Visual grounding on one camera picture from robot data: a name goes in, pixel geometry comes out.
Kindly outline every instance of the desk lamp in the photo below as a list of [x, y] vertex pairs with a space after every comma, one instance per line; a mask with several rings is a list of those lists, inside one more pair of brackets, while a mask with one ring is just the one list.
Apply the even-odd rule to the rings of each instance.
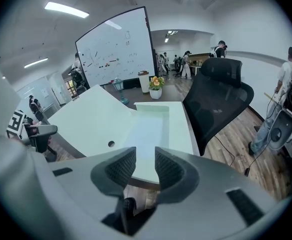
[[116, 77], [116, 79], [112, 82], [112, 85], [115, 87], [116, 91], [120, 92], [121, 103], [124, 105], [128, 104], [129, 100], [122, 94], [122, 90], [124, 89], [124, 82]]

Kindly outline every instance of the light fixture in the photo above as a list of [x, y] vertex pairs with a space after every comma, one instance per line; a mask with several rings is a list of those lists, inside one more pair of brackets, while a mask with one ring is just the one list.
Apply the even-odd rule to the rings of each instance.
[[107, 25], [109, 25], [109, 26], [112, 26], [113, 28], [118, 29], [118, 30], [121, 29], [121, 27], [120, 27], [119, 25], [113, 23], [111, 20], [107, 20], [107, 21], [105, 22], [105, 24], [107, 24]]
[[62, 13], [72, 14], [81, 18], [85, 18], [89, 15], [89, 13], [83, 12], [81, 10], [74, 9], [72, 7], [55, 3], [55, 2], [49, 2], [47, 3], [45, 9], [47, 10], [53, 10], [53, 11], [59, 11]]
[[42, 60], [39, 60], [39, 61], [36, 61], [36, 62], [30, 63], [30, 64], [28, 64], [28, 65], [25, 65], [25, 69], [28, 68], [28, 67], [30, 67], [30, 66], [32, 66], [32, 65], [35, 65], [35, 64], [37, 64], [37, 63], [45, 62], [47, 59], [48, 59], [48, 58], [44, 58], [44, 59], [42, 59]]
[[28, 93], [28, 92], [30, 92], [30, 91], [33, 90], [33, 89], [34, 89], [34, 87], [33, 87], [32, 89], [30, 89], [29, 91], [25, 92], [25, 94]]

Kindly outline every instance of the black chair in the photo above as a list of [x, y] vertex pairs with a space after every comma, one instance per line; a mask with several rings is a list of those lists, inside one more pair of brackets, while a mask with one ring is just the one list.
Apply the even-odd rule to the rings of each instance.
[[183, 59], [179, 60], [179, 63], [178, 63], [178, 67], [176, 68], [176, 73], [173, 74], [173, 76], [177, 77], [177, 76], [181, 76], [182, 74], [182, 71], [184, 69], [184, 63], [183, 63]]
[[234, 59], [207, 59], [183, 101], [201, 156], [210, 139], [243, 112], [254, 97], [253, 89], [241, 82], [241, 65]]

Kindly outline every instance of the vase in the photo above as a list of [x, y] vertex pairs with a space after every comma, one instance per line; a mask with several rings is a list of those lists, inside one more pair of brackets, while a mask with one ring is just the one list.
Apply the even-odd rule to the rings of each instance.
[[149, 90], [150, 96], [154, 99], [157, 100], [161, 97], [162, 94], [162, 89], [159, 90]]

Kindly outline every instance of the window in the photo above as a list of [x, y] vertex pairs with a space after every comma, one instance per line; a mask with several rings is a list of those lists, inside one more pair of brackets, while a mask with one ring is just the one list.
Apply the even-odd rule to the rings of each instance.
[[76, 92], [76, 89], [74, 87], [72, 80], [67, 81], [65, 84], [67, 86], [67, 89], [68, 89], [68, 92], [70, 93], [71, 98], [77, 97], [77, 92]]

